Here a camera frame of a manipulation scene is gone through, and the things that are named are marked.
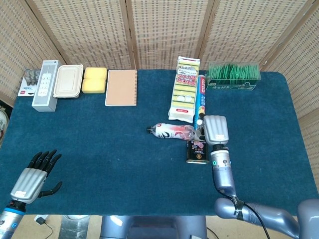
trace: blue table mat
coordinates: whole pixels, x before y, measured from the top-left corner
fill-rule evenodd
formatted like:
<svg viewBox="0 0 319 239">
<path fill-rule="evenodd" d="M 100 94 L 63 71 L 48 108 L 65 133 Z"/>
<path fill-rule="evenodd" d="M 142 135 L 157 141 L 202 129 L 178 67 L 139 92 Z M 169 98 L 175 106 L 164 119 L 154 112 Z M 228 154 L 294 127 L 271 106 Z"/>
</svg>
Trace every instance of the blue table mat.
<svg viewBox="0 0 319 239">
<path fill-rule="evenodd" d="M 139 70 L 136 107 L 106 107 L 105 94 L 81 93 L 39 113 L 32 97 L 18 97 L 0 150 L 3 207 L 33 155 L 57 149 L 62 157 L 43 190 L 63 185 L 28 214 L 214 215 L 211 165 L 185 163 L 185 141 L 146 132 L 159 122 L 186 124 L 167 116 L 175 73 Z M 253 91 L 207 90 L 206 114 L 227 118 L 238 197 L 295 215 L 318 192 L 286 79 L 261 76 Z"/>
</svg>

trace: white box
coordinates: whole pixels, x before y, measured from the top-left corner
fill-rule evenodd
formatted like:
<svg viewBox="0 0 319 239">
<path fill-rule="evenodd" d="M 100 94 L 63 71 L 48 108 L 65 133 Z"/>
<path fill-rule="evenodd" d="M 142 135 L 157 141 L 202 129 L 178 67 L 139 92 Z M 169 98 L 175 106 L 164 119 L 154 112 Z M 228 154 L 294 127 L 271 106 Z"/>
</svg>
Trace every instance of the white box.
<svg viewBox="0 0 319 239">
<path fill-rule="evenodd" d="M 39 112 L 55 111 L 57 98 L 53 97 L 53 89 L 58 68 L 62 64 L 58 60 L 45 60 L 42 63 L 32 107 Z"/>
</svg>

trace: notebook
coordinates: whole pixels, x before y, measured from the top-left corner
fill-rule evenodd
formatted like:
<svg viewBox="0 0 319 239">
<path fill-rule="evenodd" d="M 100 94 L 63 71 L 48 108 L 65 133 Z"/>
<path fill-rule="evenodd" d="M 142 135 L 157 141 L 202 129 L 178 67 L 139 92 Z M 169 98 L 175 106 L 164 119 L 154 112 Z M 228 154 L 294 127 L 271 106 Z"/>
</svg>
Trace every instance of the notebook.
<svg viewBox="0 0 319 239">
<path fill-rule="evenodd" d="M 106 106 L 136 106 L 137 70 L 109 70 Z"/>
</svg>

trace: sponge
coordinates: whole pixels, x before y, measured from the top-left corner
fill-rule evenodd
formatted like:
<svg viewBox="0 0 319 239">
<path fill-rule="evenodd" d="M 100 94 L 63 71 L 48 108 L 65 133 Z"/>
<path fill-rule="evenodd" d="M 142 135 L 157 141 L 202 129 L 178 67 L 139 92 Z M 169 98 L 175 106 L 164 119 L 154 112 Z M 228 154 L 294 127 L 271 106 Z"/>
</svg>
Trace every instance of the sponge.
<svg viewBox="0 0 319 239">
<path fill-rule="evenodd" d="M 83 93 L 104 93 L 105 80 L 104 79 L 84 79 L 82 83 Z"/>
<path fill-rule="evenodd" d="M 106 80 L 107 69 L 105 67 L 87 67 L 84 72 L 84 79 Z"/>
</svg>

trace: silver robotic arm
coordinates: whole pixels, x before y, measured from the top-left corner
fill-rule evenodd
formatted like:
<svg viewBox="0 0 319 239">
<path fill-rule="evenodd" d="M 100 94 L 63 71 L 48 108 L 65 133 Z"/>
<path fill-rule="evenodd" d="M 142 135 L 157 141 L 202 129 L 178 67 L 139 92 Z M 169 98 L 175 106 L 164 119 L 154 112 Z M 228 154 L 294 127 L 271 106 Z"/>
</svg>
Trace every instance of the silver robotic arm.
<svg viewBox="0 0 319 239">
<path fill-rule="evenodd" d="M 61 154 L 58 154 L 53 158 L 55 153 L 56 150 L 37 153 L 20 174 L 11 191 L 12 200 L 0 215 L 0 239 L 12 237 L 26 212 L 26 204 L 34 202 L 36 198 L 52 195 L 60 189 L 62 182 L 52 190 L 41 191 L 45 179 L 61 157 Z"/>
<path fill-rule="evenodd" d="M 283 209 L 244 203 L 237 198 L 228 148 L 227 121 L 223 116 L 205 116 L 206 142 L 213 147 L 213 181 L 225 198 L 215 202 L 216 214 L 224 219 L 238 219 L 273 229 L 295 239 L 319 239 L 319 200 L 309 199 L 298 206 L 298 222 Z"/>
</svg>

